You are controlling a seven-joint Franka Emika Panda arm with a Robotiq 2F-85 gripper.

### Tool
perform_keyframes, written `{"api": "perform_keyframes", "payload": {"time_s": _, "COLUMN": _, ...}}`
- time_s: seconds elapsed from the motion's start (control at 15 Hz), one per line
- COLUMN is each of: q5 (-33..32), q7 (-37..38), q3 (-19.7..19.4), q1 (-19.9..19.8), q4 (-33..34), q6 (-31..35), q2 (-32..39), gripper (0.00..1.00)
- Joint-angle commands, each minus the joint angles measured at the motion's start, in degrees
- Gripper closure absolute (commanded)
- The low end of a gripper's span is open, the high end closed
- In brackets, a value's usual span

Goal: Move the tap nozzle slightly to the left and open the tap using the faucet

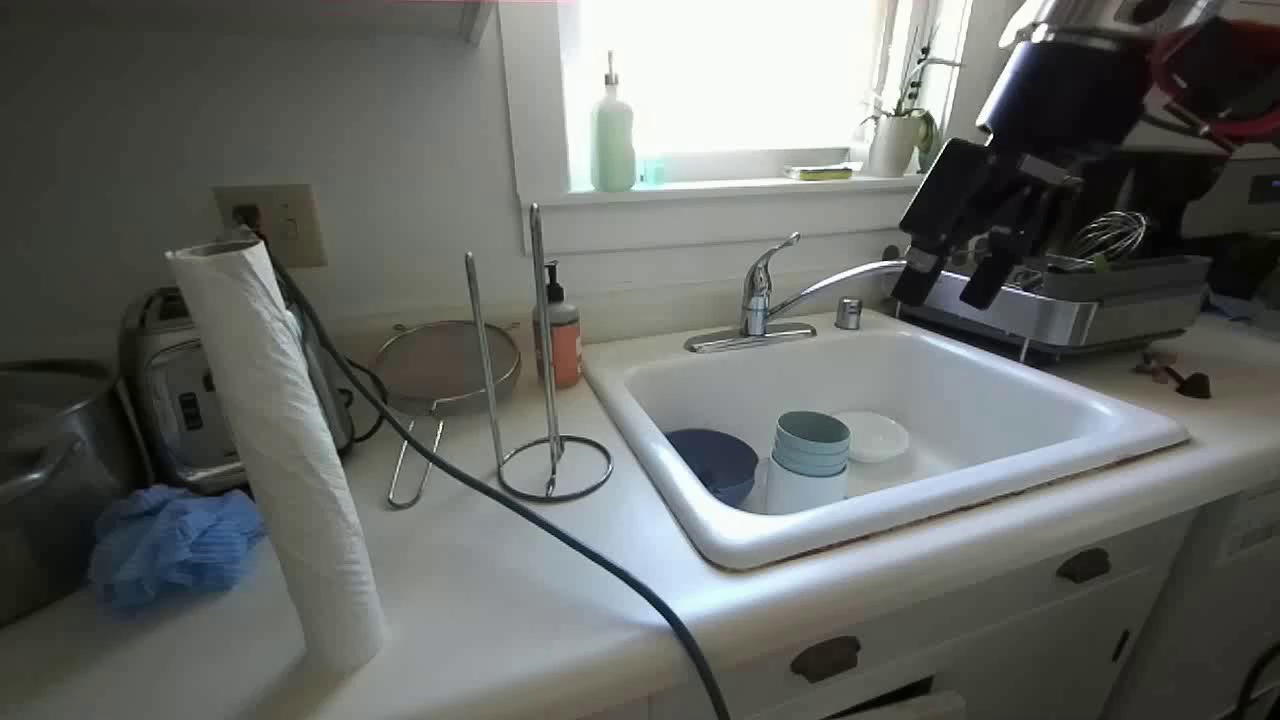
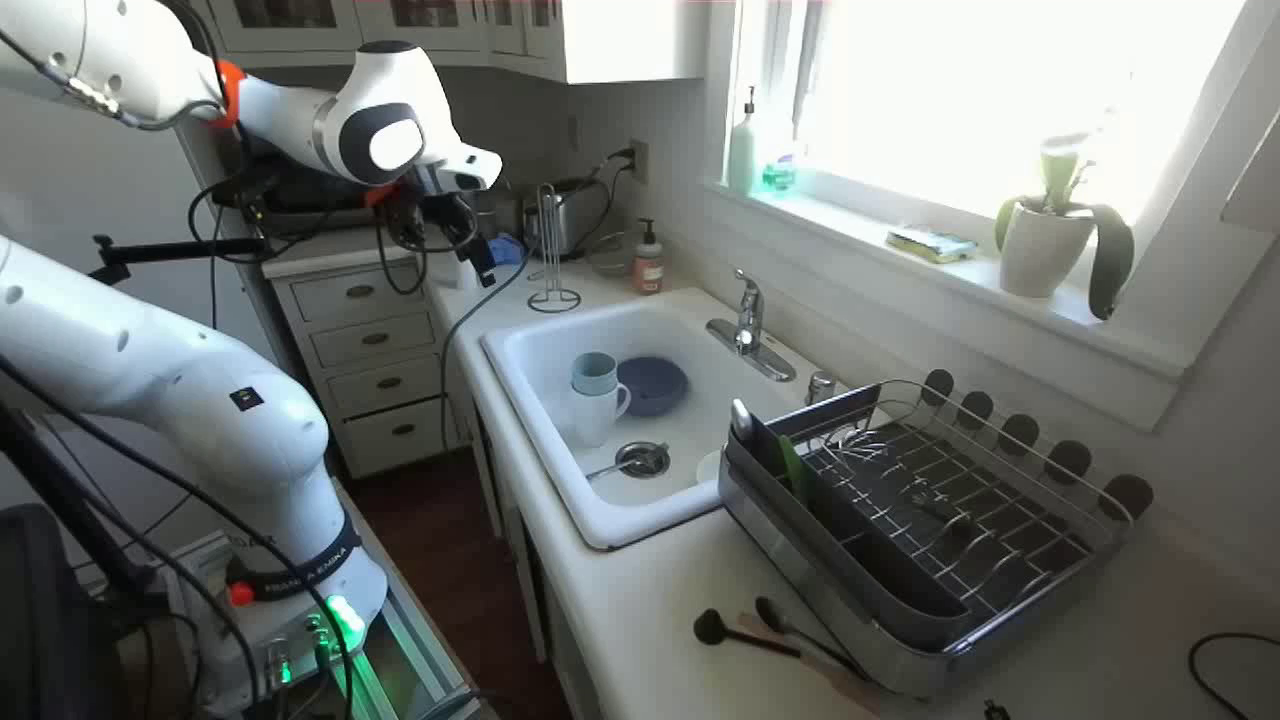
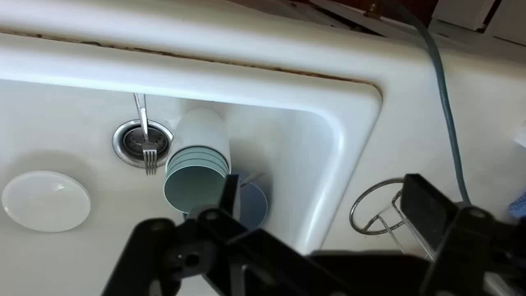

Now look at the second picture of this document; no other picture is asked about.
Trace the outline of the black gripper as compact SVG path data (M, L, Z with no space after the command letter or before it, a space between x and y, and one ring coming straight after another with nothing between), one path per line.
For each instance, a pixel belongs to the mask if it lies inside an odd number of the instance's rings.
M477 215L462 195L424 195L418 215L444 231L460 261L481 276L483 287L494 284L494 255L477 241Z

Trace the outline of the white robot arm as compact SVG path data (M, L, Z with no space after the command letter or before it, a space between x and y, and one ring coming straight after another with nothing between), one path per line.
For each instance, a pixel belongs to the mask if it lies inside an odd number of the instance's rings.
M65 96L124 125L229 120L359 187L418 177L436 195L486 187L498 157L469 145L424 46L368 38L332 91L260 78L192 44L165 0L0 0L0 38ZM0 348L79 412L168 437L244 521L225 582L237 603L300 590L384 603L325 469L314 401L246 343L131 301L24 244L0 249Z

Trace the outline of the robot base controller box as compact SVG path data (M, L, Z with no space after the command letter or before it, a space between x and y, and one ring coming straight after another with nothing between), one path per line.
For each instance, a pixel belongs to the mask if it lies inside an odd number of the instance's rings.
M237 608L231 543L211 530L165 568L165 594L195 637L195 720L472 720L483 701L368 546L318 594Z

